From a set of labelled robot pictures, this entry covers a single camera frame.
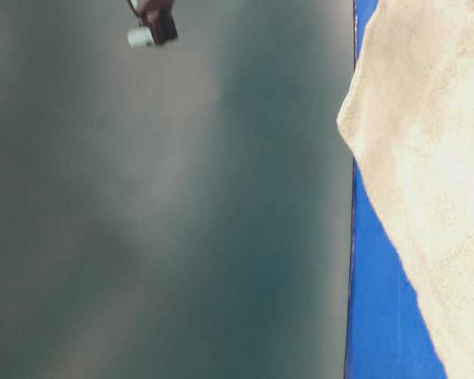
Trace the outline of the dark gripper white block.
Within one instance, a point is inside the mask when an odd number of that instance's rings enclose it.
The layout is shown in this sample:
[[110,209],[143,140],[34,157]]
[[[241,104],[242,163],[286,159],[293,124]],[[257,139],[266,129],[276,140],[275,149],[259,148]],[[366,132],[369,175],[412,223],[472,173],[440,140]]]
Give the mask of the dark gripper white block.
[[172,16],[174,0],[128,0],[138,27],[130,29],[127,42],[131,47],[161,46],[178,39]]

